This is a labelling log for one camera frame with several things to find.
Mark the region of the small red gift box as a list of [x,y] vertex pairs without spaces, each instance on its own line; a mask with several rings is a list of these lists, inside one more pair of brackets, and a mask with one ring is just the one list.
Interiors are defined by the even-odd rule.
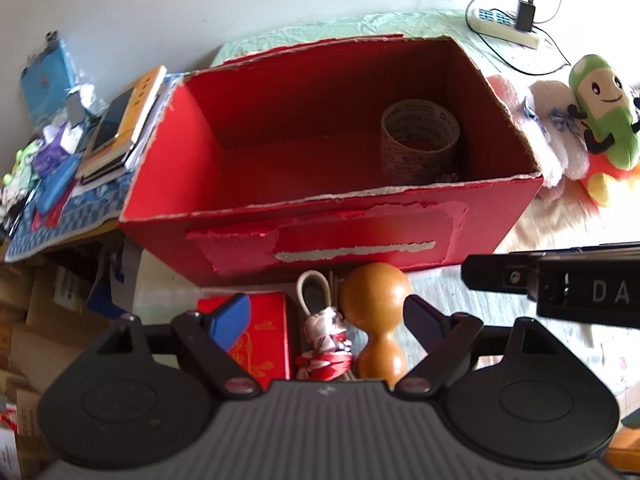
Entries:
[[[250,322],[229,354],[267,391],[274,380],[291,378],[290,302],[284,292],[253,292],[247,296]],[[212,312],[230,297],[202,298],[198,311]]]

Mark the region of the brown wooden gourd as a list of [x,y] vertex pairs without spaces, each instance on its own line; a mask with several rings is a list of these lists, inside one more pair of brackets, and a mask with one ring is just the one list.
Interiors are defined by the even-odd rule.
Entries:
[[393,387],[408,372],[408,360],[395,330],[410,294],[407,275],[382,262],[360,266],[341,284],[338,304],[346,321],[368,337],[356,359],[360,378],[382,379]]

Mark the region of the beige strap bundle red wrap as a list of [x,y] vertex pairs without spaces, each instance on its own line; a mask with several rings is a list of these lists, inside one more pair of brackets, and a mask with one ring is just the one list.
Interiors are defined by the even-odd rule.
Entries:
[[296,282],[296,297],[304,315],[303,334],[308,349],[295,359],[297,380],[333,382],[349,379],[352,342],[344,316],[335,305],[328,279],[309,270]]

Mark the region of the printed packing tape roll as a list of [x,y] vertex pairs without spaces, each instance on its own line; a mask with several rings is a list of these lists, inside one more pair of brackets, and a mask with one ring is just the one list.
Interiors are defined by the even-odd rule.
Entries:
[[381,118],[381,158],[386,178],[396,185],[427,185],[454,175],[461,128],[439,104],[405,100]]

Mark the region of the pink white plush toy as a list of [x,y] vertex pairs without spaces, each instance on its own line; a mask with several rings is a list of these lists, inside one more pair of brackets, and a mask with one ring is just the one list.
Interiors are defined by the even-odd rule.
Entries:
[[557,200],[568,182],[579,183],[600,207],[628,200],[639,189],[639,169],[620,170],[605,155],[588,152],[586,126],[570,117],[574,94],[561,81],[538,80],[518,88],[501,75],[488,81],[527,138],[541,169],[541,200]]

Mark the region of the blue checkered cloth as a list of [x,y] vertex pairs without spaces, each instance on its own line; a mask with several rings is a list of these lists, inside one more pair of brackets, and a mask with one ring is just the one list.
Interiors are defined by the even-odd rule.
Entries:
[[122,164],[96,180],[75,185],[44,216],[37,211],[34,200],[26,205],[21,222],[2,254],[3,261],[25,260],[118,219],[146,144],[182,78],[181,74],[165,78],[138,143]]

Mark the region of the green smiling plush toy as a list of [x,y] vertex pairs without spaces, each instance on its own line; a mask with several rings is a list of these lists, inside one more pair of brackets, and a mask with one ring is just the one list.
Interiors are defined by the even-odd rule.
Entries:
[[584,127],[587,151],[604,155],[617,170],[630,171],[639,162],[639,121],[629,96],[604,58],[587,54],[570,71],[576,103],[567,113]]

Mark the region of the large red cardboard box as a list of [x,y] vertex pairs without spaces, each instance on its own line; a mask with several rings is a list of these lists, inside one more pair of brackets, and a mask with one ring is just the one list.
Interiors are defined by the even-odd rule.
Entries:
[[[383,116],[407,100],[454,116],[444,182],[383,170]],[[525,136],[453,39],[326,40],[177,84],[119,226],[198,286],[293,281],[384,261],[401,270],[492,252],[533,200]]]

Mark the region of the blue pencil case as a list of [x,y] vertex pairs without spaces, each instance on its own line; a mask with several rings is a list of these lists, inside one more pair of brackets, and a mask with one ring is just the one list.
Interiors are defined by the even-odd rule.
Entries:
[[38,214],[44,216],[55,206],[73,182],[80,161],[81,156],[73,154],[47,177],[46,185],[36,206]]

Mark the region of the green printed bed sheet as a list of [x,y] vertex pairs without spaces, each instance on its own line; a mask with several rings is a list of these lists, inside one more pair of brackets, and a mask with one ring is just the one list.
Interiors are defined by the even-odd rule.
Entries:
[[255,36],[231,40],[218,49],[212,64],[221,65],[277,48],[330,39],[449,36],[460,44],[486,75],[503,73],[514,78],[564,78],[570,66],[567,56],[546,32],[538,30],[537,34],[539,46],[529,49],[482,34],[471,23],[471,14],[464,11],[430,9],[372,13],[288,25],[260,32]]

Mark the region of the black smartphone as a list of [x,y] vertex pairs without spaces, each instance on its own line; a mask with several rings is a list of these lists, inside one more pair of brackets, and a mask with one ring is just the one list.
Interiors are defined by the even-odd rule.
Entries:
[[122,92],[122,94],[114,99],[107,107],[93,138],[93,151],[102,150],[104,146],[107,146],[115,139],[133,93],[134,89],[129,88]]

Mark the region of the white power strip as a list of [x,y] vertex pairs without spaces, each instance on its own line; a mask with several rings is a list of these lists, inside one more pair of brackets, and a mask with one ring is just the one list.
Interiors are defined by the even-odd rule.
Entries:
[[516,29],[514,18],[497,10],[472,9],[468,20],[474,32],[483,36],[501,39],[529,49],[537,49],[540,45],[536,32],[522,32]]

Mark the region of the black charger adapter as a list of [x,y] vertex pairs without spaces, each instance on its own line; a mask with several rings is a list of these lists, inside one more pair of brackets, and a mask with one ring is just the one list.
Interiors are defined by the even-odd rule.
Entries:
[[534,0],[520,0],[516,11],[514,28],[519,32],[531,32],[534,26],[535,12]]

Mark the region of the blue plastic bag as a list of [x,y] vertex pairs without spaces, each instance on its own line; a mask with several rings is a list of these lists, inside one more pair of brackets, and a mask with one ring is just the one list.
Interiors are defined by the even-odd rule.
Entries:
[[75,64],[58,32],[48,32],[44,48],[28,59],[20,78],[28,116],[37,127],[55,115],[78,85]]

